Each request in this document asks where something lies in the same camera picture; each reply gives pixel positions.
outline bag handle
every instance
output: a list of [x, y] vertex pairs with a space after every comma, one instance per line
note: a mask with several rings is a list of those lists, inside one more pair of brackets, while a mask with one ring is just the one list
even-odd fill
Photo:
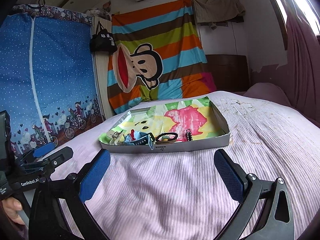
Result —
[[100, 23], [100, 21], [98, 21], [97, 24], [97, 29], [96, 29], [96, 34], [98, 34], [98, 28], [100, 27], [100, 30], [104, 30], [104, 27], [102, 26], [102, 24]]

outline metal bolt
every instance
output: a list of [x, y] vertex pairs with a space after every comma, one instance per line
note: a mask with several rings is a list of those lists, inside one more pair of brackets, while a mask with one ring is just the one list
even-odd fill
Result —
[[46, 180], [47, 180], [47, 179], [46, 179], [45, 177], [41, 177], [41, 178], [39, 179], [39, 182], [40, 182], [40, 183], [45, 183]]
[[279, 179], [278, 179], [278, 182], [279, 182], [280, 184], [284, 184], [284, 179], [279, 178]]
[[254, 175], [253, 173], [249, 173], [249, 174], [248, 174], [248, 177], [249, 177], [249, 179], [251, 179], [251, 180], [255, 180], [255, 179], [257, 178], [257, 176]]
[[67, 176], [67, 178], [68, 179], [70, 179], [70, 180], [73, 180], [73, 179], [75, 179], [77, 177], [77, 174], [76, 173], [70, 173], [68, 176]]

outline orange stripe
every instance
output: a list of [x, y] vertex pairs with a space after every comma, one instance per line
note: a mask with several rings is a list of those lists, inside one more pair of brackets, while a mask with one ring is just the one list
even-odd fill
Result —
[[155, 51], [159, 53], [162, 59], [166, 59], [178, 55], [183, 50], [189, 50], [195, 47], [202, 49], [199, 38], [192, 34], [190, 36], [183, 37], [180, 41], [157, 48]]
[[182, 79], [182, 97], [183, 98], [191, 98], [197, 97], [205, 94], [209, 94], [211, 91], [209, 88], [201, 81], [202, 75], [194, 74], [190, 76], [186, 76]]
[[118, 94], [115, 97], [109, 98], [109, 102], [113, 107], [113, 109], [116, 109], [120, 106], [125, 105], [130, 100], [138, 98], [140, 96], [141, 96], [140, 86], [138, 85], [133, 87], [130, 93], [122, 92], [121, 94]]
[[110, 55], [110, 56], [109, 56], [108, 71], [113, 69], [112, 56], [113, 56], [113, 55]]
[[146, 19], [177, 11], [185, 6], [190, 7], [191, 0], [177, 0], [174, 2], [159, 4], [133, 12], [113, 15], [112, 25], [123, 26], [131, 23], [141, 22]]

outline striped blanket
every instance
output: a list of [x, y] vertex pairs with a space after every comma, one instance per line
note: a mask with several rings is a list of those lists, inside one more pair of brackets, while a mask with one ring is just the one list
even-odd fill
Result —
[[108, 98], [117, 114], [144, 101], [216, 90], [191, 0], [115, 15], [112, 25], [118, 50], [109, 57]]

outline bed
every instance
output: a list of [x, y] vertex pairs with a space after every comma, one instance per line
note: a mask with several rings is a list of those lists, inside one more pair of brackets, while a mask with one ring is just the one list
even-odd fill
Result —
[[[286, 181], [297, 239], [320, 207], [319, 128], [277, 103], [223, 91], [207, 96], [229, 124], [230, 143], [223, 148], [231, 159], [260, 179]], [[169, 101], [179, 99], [146, 102], [134, 109]], [[51, 178], [65, 178], [92, 160], [101, 149], [98, 136], [122, 115], [64, 144], [73, 149], [74, 157]], [[238, 205], [215, 169], [215, 150], [111, 154], [110, 167], [86, 205], [112, 240], [213, 239]], [[62, 206], [70, 227], [80, 236], [65, 203]], [[262, 201], [243, 236], [250, 233], [261, 207]]]

